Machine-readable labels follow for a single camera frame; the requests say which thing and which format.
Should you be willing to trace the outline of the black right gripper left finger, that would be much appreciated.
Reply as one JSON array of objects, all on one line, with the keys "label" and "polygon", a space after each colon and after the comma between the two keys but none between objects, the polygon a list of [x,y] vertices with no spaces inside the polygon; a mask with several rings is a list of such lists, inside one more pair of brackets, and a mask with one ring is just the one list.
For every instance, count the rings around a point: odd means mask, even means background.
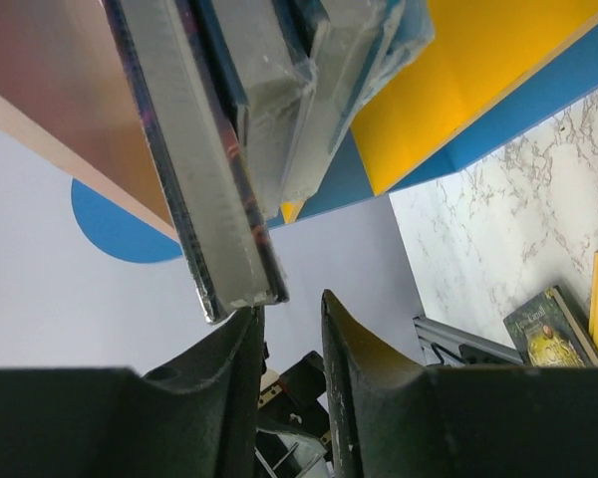
[{"label": "black right gripper left finger", "polygon": [[145,375],[0,368],[0,477],[249,477],[263,349],[246,308]]}]

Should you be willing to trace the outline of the teal ocean cover book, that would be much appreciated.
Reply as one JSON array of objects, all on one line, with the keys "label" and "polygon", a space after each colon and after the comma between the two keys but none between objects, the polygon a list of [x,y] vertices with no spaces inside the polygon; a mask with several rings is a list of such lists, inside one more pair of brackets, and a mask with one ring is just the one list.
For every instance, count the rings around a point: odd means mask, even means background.
[{"label": "teal ocean cover book", "polygon": [[282,193],[284,202],[300,202],[318,191],[355,103],[383,59],[406,3],[292,1],[290,8],[316,68],[314,98]]}]

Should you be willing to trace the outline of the purple Robinson Crusoe book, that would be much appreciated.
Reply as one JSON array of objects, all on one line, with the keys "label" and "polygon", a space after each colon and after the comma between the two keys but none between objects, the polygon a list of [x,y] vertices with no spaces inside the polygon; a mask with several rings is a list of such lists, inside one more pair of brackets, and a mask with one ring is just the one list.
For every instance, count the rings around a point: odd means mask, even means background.
[{"label": "purple Robinson Crusoe book", "polygon": [[211,324],[289,294],[187,1],[107,1],[180,248]]}]

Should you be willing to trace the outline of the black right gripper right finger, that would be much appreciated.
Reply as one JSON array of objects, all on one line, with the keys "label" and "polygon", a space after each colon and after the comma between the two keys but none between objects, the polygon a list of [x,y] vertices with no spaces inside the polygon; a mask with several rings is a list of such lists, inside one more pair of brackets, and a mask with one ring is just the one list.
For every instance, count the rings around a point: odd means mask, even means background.
[{"label": "black right gripper right finger", "polygon": [[423,366],[321,299],[339,477],[598,477],[598,367]]}]

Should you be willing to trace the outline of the dark navy book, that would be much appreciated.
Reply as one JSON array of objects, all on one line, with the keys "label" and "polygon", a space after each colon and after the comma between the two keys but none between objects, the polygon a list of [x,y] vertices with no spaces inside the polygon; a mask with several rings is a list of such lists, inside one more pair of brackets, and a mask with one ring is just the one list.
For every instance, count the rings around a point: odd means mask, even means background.
[{"label": "dark navy book", "polygon": [[193,1],[260,211],[279,214],[316,67],[290,1]]}]

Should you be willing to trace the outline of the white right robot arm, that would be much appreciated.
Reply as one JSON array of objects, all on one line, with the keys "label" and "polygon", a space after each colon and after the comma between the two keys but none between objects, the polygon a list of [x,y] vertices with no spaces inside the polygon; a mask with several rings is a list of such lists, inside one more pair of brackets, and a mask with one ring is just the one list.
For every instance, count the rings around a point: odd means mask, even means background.
[{"label": "white right robot arm", "polygon": [[321,314],[268,385],[259,308],[144,375],[0,368],[0,477],[598,477],[598,366],[423,366],[330,291]]}]

